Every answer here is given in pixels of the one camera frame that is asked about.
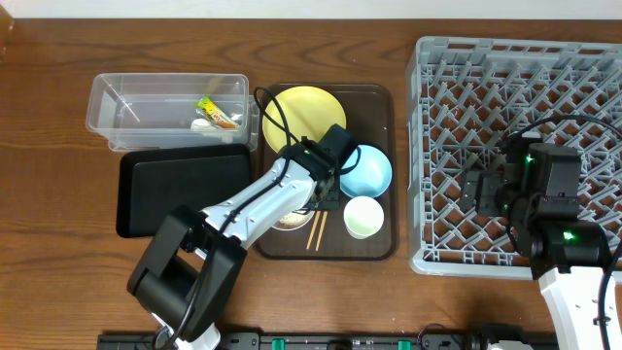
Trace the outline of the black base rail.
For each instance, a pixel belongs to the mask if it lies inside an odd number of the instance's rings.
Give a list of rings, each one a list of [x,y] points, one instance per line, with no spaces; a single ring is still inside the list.
[[[97,350],[150,349],[152,336],[148,334],[101,334]],[[458,334],[424,334],[420,336],[346,336],[346,335],[260,335],[253,332],[235,332],[222,336],[217,349],[272,350],[272,349],[464,349]]]

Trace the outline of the rice grains food waste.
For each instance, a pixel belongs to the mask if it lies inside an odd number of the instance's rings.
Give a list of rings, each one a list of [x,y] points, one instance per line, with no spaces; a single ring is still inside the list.
[[[308,221],[308,219],[312,216],[312,213],[300,214],[296,212],[292,212],[285,217],[283,217],[279,223],[279,228],[297,228]]]

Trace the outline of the brown serving tray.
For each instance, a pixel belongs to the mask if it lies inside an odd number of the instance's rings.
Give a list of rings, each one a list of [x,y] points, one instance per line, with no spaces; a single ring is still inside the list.
[[[396,164],[395,114],[393,98],[384,87],[371,84],[319,84],[341,103],[346,114],[346,129],[362,145],[380,149]],[[294,230],[272,228],[254,247],[265,257],[274,260],[310,261],[383,261],[398,246],[397,180],[392,179],[388,189],[376,198],[384,210],[384,224],[367,239],[356,239],[346,230],[343,210],[349,201],[339,186],[340,206],[328,211],[328,218],[319,251],[316,241],[322,215],[311,247],[306,250],[313,218],[303,227]]]

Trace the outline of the clear plastic bin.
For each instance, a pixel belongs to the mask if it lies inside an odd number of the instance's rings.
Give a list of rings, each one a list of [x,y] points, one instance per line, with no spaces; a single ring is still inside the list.
[[[205,118],[195,107],[208,96],[237,129],[190,129]],[[259,109],[242,74],[107,73],[93,80],[86,129],[108,140],[115,152],[241,144],[255,150]]]

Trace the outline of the grey dishwasher rack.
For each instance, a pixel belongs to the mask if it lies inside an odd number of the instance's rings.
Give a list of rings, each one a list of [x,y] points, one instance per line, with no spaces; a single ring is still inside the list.
[[[502,138],[531,126],[578,150],[580,218],[621,238],[621,48],[425,37],[406,70],[408,259],[422,275],[531,278],[499,218],[459,207],[466,169],[499,170]]]

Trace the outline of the white tissue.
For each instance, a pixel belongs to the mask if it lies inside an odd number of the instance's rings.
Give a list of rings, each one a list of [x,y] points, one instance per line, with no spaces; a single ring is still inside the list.
[[[215,127],[207,119],[204,118],[195,119],[190,124],[190,129],[197,132],[207,132],[209,130],[213,130],[214,128]]]

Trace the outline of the left wooden chopstick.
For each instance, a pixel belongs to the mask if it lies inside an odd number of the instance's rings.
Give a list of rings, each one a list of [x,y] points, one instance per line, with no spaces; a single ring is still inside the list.
[[[306,250],[309,250],[310,247],[311,247],[311,244],[313,242],[313,239],[314,239],[314,236],[315,236],[315,232],[316,232],[316,229],[317,229],[317,226],[318,226],[318,222],[320,221],[321,215],[322,215],[322,211],[316,211],[315,212],[315,216],[314,216],[314,219],[313,219],[313,224],[312,224],[311,231],[310,231],[310,234],[308,236],[308,240],[307,240],[307,244],[306,244]]]

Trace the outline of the white bowl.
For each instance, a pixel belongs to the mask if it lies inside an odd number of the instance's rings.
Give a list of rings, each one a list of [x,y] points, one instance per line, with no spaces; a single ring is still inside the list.
[[[306,225],[315,212],[309,209],[293,211],[277,221],[272,227],[279,230],[294,230]]]

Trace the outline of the wooden chopstick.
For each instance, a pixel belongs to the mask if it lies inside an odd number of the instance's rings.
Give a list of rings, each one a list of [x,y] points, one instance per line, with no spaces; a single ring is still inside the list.
[[[314,236],[315,236],[315,232],[316,232],[316,229],[317,229],[317,226],[318,226],[318,222],[320,221],[321,215],[322,215],[322,211],[316,211],[315,212],[315,216],[314,216],[314,219],[313,219],[313,224],[312,224],[311,231],[310,231],[310,234],[308,236],[308,240],[307,240],[307,244],[306,244],[306,250],[309,250],[310,247],[311,247],[311,244],[313,242],[313,239],[314,239]]]
[[[317,241],[316,241],[316,249],[315,249],[316,252],[319,251],[320,246],[321,246],[321,242],[322,242],[322,239],[323,239],[327,218],[328,218],[328,211],[324,211],[323,214],[322,214],[321,224],[320,224],[320,228],[319,228],[319,231],[318,231],[318,238],[317,238]]]

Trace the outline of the light blue bowl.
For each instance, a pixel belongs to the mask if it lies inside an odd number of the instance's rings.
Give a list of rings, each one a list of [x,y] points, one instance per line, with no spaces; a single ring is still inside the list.
[[[349,197],[378,197],[391,185],[393,168],[378,148],[359,145],[341,168],[340,189]]]

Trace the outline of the white cup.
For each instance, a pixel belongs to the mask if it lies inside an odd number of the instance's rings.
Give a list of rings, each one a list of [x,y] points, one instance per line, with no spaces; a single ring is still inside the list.
[[[384,224],[384,210],[372,197],[357,196],[348,201],[343,219],[346,230],[356,239],[367,239]]]

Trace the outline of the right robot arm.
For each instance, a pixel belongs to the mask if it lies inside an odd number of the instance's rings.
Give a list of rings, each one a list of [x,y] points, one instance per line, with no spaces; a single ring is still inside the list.
[[[503,172],[469,170],[460,206],[503,217],[515,251],[528,259],[562,349],[618,349],[621,329],[610,250],[601,226],[578,217],[580,166],[533,158]]]

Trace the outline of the green yellow snack wrapper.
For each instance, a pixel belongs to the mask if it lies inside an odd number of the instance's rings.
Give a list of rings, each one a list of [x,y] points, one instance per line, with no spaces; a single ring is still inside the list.
[[[196,104],[196,109],[214,126],[223,129],[237,129],[234,122],[223,110],[221,110],[208,96],[202,97]]]

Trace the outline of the right wooden chopstick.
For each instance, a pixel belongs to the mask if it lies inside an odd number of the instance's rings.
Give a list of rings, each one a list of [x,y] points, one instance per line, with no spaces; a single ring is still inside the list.
[[[324,211],[323,214],[322,214],[321,224],[320,224],[320,228],[319,228],[319,231],[318,231],[318,238],[317,238],[317,241],[316,241],[316,249],[315,249],[316,252],[319,251],[320,246],[321,246],[321,242],[322,242],[322,239],[323,239],[327,218],[328,218],[328,211]]]

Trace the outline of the yellow plate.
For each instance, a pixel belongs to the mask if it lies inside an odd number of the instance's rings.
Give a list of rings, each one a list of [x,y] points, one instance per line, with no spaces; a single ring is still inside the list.
[[[287,88],[276,95],[285,113],[290,132],[297,140],[306,137],[320,141],[335,123],[346,128],[346,114],[340,102],[329,92],[318,87],[301,86]],[[281,115],[274,102],[265,107],[265,112],[279,125]],[[262,122],[262,132],[268,146],[279,153],[286,146],[286,135],[270,121]]]

